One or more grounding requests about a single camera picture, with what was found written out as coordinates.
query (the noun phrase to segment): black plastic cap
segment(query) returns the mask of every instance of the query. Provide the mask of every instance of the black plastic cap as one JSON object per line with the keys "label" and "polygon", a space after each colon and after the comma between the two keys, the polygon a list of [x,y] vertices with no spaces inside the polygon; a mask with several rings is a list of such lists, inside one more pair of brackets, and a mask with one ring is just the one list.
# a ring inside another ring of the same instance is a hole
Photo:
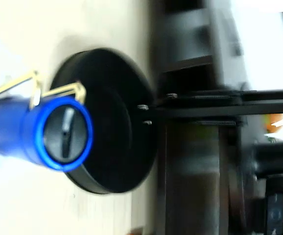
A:
{"label": "black plastic cap", "polygon": [[61,164],[74,162],[88,139],[83,115],[70,105],[62,105],[49,115],[44,127],[44,145],[49,156]]}

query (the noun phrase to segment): blue metal tube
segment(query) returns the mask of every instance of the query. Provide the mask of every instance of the blue metal tube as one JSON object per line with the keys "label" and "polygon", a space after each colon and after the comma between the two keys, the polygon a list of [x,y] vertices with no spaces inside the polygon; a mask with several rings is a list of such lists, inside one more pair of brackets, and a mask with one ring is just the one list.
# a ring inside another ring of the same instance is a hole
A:
{"label": "blue metal tube", "polygon": [[[28,109],[28,103],[28,99],[0,100],[0,154],[59,171],[71,171],[81,165],[87,158],[93,142],[92,121],[86,108],[68,96],[41,100],[31,111]],[[68,164],[51,158],[43,142],[47,118],[62,105],[76,108],[83,115],[87,125],[86,146],[80,156]]]}

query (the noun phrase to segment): black disc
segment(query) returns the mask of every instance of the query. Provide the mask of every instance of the black disc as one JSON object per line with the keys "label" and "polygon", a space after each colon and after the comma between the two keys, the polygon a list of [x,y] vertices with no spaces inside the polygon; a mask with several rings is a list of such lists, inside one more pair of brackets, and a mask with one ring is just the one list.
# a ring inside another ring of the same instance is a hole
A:
{"label": "black disc", "polygon": [[149,173],[157,149],[157,124],[145,124],[136,108],[153,103],[147,81],[109,49],[84,51],[70,57],[51,88],[79,80],[86,88],[85,106],[94,127],[94,142],[85,162],[67,176],[94,193],[126,192]]}

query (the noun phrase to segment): gold metal clip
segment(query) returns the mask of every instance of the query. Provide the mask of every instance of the gold metal clip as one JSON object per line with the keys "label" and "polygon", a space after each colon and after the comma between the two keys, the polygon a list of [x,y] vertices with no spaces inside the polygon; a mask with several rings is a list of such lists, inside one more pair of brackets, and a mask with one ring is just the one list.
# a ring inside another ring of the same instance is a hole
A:
{"label": "gold metal clip", "polygon": [[24,76],[16,78],[2,86],[0,86],[0,94],[10,90],[11,88],[22,84],[23,82],[32,80],[33,81],[33,91],[29,100],[29,109],[32,110],[34,107],[39,105],[40,99],[42,97],[47,97],[51,95],[66,96],[75,95],[75,100],[79,103],[84,104],[86,98],[86,89],[80,82],[74,82],[62,87],[55,88],[48,92],[42,93],[42,83],[36,71],[30,72]]}

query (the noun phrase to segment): black pipe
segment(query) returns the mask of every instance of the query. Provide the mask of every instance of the black pipe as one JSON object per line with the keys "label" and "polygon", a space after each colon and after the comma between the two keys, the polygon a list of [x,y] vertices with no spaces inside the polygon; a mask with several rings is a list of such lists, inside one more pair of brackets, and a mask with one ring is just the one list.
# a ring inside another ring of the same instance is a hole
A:
{"label": "black pipe", "polygon": [[258,177],[283,175],[283,142],[255,146],[255,174]]}

